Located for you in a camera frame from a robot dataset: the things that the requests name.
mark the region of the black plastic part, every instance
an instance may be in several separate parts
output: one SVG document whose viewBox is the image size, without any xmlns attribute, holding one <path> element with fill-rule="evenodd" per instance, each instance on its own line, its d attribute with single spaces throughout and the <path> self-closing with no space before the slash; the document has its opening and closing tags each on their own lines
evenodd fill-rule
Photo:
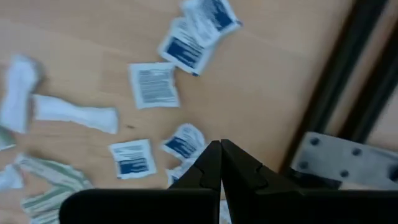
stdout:
<svg viewBox="0 0 398 224">
<path fill-rule="evenodd" d="M 301 189 L 229 140 L 213 141 L 192 169 L 211 188 L 187 172 L 167 190 L 85 190 L 62 203 L 60 223 L 218 223 L 220 173 L 235 224 L 396 222 L 396 191 Z"/>
<path fill-rule="evenodd" d="M 221 144 L 212 141 L 206 150 L 196 160 L 194 165 L 187 170 L 169 188 L 208 188 L 215 191 L 221 189 Z"/>
<path fill-rule="evenodd" d="M 221 144 L 213 141 L 167 190 L 85 190 L 62 203 L 60 223 L 218 223 Z"/>
<path fill-rule="evenodd" d="M 395 223 L 398 192 L 303 189 L 221 140 L 233 223 Z"/>
</svg>

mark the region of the screw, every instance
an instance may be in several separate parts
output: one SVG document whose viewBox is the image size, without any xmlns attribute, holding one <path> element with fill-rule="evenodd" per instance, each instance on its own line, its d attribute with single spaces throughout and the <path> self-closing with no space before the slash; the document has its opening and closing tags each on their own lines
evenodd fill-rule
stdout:
<svg viewBox="0 0 398 224">
<path fill-rule="evenodd" d="M 319 139 L 318 138 L 313 138 L 310 140 L 311 145 L 317 146 L 319 144 Z"/>
<path fill-rule="evenodd" d="M 340 172 L 340 176 L 344 177 L 344 178 L 348 177 L 349 176 L 349 172 L 347 170 L 343 170 L 343 171 Z"/>
<path fill-rule="evenodd" d="M 298 166 L 301 169 L 307 169 L 308 168 L 308 162 L 301 162 Z"/>
<path fill-rule="evenodd" d="M 353 155 L 354 156 L 360 156 L 362 154 L 362 150 L 356 148 L 353 150 Z"/>
</svg>

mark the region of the torn packet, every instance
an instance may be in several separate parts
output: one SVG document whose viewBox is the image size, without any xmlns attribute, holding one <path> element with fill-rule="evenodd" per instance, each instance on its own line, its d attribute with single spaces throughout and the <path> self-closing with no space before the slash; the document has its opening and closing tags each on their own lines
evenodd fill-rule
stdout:
<svg viewBox="0 0 398 224">
<path fill-rule="evenodd" d="M 192 124 L 183 124 L 179 126 L 174 135 L 170 139 L 164 141 L 162 146 L 164 151 L 181 161 L 199 157 L 205 148 L 205 137 Z"/>
<path fill-rule="evenodd" d="M 157 172 L 148 139 L 112 144 L 109 150 L 118 179 L 141 178 Z"/>
<path fill-rule="evenodd" d="M 204 48 L 242 26 L 228 0 L 186 0 L 180 7 L 190 32 Z"/>
<path fill-rule="evenodd" d="M 214 46 L 205 49 L 197 44 L 184 17 L 172 21 L 170 30 L 157 49 L 162 58 L 193 76 L 201 75 L 214 50 Z"/>
</svg>

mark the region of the metal plate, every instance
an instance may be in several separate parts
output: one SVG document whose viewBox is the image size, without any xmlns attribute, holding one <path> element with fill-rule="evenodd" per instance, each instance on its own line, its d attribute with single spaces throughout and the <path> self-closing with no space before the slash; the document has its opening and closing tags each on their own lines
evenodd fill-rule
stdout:
<svg viewBox="0 0 398 224">
<path fill-rule="evenodd" d="M 398 153 L 319 133 L 306 133 L 292 169 L 327 179 L 398 190 Z"/>
</svg>

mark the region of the blue label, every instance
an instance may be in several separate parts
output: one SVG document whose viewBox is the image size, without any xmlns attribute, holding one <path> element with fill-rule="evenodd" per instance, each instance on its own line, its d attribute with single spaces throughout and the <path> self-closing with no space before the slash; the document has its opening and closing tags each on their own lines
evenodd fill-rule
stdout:
<svg viewBox="0 0 398 224">
<path fill-rule="evenodd" d="M 200 51 L 194 49 L 175 37 L 172 37 L 170 45 L 167 49 L 167 53 L 191 68 L 195 68 L 199 59 L 201 58 Z"/>
<path fill-rule="evenodd" d="M 202 8 L 218 31 L 222 31 L 233 23 L 221 0 L 204 0 L 202 1 Z"/>
<path fill-rule="evenodd" d="M 147 160 L 145 158 L 119 161 L 120 174 L 130 174 L 148 171 Z"/>
<path fill-rule="evenodd" d="M 174 137 L 165 145 L 173 149 L 186 159 L 188 159 L 192 155 L 192 153 L 196 151 L 195 147 L 193 147 L 191 144 L 177 137 Z"/>
</svg>

